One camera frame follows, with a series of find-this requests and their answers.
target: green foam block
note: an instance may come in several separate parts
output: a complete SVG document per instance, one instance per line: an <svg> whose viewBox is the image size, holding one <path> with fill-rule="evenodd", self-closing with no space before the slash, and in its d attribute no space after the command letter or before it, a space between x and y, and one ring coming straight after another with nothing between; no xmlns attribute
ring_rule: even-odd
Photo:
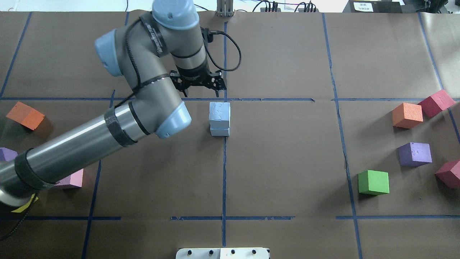
<svg viewBox="0 0 460 259"><path fill-rule="evenodd" d="M367 170L358 174L359 193L381 195L390 193L388 173Z"/></svg>

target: purple foam block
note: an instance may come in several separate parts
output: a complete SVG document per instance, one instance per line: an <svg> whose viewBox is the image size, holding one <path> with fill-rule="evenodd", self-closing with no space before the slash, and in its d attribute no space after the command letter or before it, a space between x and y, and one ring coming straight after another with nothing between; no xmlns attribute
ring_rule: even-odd
<svg viewBox="0 0 460 259"><path fill-rule="evenodd" d="M6 147L0 147L0 161L9 162L17 157L17 152Z"/></svg>
<svg viewBox="0 0 460 259"><path fill-rule="evenodd" d="M410 142L399 147L398 152L401 165L417 167L432 162L429 144Z"/></svg>

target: light blue joint cap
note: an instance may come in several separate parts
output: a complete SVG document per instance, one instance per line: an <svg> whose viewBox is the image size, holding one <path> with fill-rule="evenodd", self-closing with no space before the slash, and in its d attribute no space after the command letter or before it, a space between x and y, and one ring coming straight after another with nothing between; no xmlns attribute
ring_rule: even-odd
<svg viewBox="0 0 460 259"><path fill-rule="evenodd" d="M122 76L122 73L116 58L115 31L116 29L113 29L111 32L100 36L94 42L94 48L105 69L114 77L118 77Z"/></svg>
<svg viewBox="0 0 460 259"><path fill-rule="evenodd" d="M187 128L192 122L189 111L184 101L169 115L169 117L158 127L155 134L165 139Z"/></svg>
<svg viewBox="0 0 460 259"><path fill-rule="evenodd" d="M176 30L191 29L200 21L193 0L154 0L152 15L159 24Z"/></svg>

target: table surface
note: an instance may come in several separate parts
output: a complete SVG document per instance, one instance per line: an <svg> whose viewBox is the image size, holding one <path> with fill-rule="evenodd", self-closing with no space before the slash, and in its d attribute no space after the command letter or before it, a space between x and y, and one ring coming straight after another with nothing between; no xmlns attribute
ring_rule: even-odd
<svg viewBox="0 0 460 259"><path fill-rule="evenodd" d="M129 95L93 42L141 13L0 13L0 146L23 152ZM228 91L215 98L192 88L183 98L190 127L88 166L80 189L40 193L0 257L174 258L182 247L269 247L272 258L460 257L460 190L434 176L460 157L459 16L199 14L201 26L241 47L241 67L224 74ZM237 62L223 37L210 52L228 68ZM440 89L452 108L393 128L395 107ZM45 114L37 130L5 117L17 101ZM230 137L210 135L210 101L231 103ZM396 149L408 142L429 143L433 163L400 166ZM389 172L390 193L359 194L365 170ZM2 233L16 223L1 219Z"/></svg>

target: pink foam block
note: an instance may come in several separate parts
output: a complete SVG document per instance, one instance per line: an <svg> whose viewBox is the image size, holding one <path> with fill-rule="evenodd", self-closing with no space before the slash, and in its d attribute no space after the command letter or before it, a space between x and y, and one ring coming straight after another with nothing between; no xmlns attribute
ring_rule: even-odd
<svg viewBox="0 0 460 259"><path fill-rule="evenodd" d="M57 188L57 189L80 188L82 183L83 183L83 169L80 169L77 172L57 182L54 188Z"/></svg>
<svg viewBox="0 0 460 259"><path fill-rule="evenodd" d="M449 188L460 188L460 160L445 163L435 175Z"/></svg>
<svg viewBox="0 0 460 259"><path fill-rule="evenodd" d="M454 104L454 100L444 89L434 93L419 103L419 105L422 106L423 112L430 118Z"/></svg>

